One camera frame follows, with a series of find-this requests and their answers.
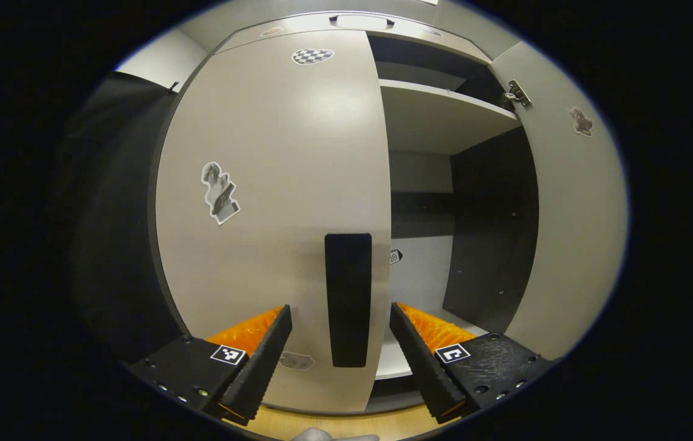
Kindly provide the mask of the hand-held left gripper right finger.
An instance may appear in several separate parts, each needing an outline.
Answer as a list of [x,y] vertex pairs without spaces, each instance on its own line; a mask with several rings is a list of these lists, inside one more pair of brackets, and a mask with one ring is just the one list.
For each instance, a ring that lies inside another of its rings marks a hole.
[[559,363],[501,333],[478,337],[403,303],[391,305],[389,329],[438,423],[494,407]]

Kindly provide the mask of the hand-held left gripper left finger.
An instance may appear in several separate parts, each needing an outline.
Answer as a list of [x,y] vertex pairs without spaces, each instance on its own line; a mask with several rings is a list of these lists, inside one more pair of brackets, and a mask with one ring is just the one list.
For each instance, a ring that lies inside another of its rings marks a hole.
[[285,304],[207,339],[183,335],[128,370],[191,410],[246,426],[256,418],[292,329]]

